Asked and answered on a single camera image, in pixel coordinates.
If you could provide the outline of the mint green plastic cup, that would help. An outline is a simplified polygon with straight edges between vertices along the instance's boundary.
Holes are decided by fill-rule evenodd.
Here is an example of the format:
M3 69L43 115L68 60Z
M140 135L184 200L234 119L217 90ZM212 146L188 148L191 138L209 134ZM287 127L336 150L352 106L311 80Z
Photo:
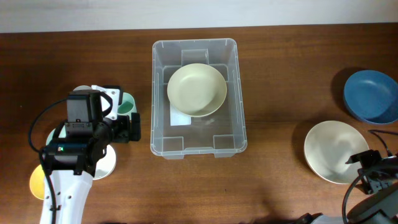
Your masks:
M131 113L136 113L136 102L134 97L124 92L122 97L122 103L118 106L118 114L120 115L131 115Z

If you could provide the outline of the cream bowl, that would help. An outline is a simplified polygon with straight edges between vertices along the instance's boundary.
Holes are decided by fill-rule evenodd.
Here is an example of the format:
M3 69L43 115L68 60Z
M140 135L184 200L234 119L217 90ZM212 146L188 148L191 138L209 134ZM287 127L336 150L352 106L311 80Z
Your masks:
M307 164L316 175L334 184L351 184L361 165L349 164L348 160L369 150L369 146L354 127L341 121L324 121L307 133L303 150Z

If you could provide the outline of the dark blue bowl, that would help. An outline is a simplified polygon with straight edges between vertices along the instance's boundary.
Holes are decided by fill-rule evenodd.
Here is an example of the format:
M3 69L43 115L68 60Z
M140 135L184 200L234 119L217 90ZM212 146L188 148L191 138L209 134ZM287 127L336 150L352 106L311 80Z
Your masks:
M343 89L346 109L370 124L397 121L397 82L385 73L362 70L352 74Z

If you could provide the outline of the beige bowl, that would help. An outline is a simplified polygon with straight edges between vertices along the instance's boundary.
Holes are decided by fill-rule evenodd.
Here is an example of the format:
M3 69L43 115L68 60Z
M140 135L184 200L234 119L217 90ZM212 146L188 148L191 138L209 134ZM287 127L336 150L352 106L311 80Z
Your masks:
M167 85L170 104L191 117L204 117L218 110L226 99L228 87L214 67L192 63L179 68Z

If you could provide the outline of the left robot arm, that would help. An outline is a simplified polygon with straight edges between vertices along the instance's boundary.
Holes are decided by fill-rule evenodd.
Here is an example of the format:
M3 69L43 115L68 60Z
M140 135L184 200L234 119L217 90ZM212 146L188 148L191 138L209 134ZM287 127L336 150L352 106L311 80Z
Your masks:
M67 119L39 153L45 174L41 223L81 223L97 162L107 146L141 138L140 115L111 118L119 101L102 91L72 91L64 101Z

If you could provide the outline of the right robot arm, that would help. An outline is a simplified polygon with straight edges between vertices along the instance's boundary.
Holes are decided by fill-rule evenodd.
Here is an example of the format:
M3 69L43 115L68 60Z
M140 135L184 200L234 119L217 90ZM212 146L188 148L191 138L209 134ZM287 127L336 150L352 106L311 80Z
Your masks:
M385 224L397 223L397 155L382 158L379 151L368 150L352 155L347 164L359 162L358 177L345 193L341 217L328 217L322 213L306 213L294 224ZM370 195L346 211L348 197L357 183Z

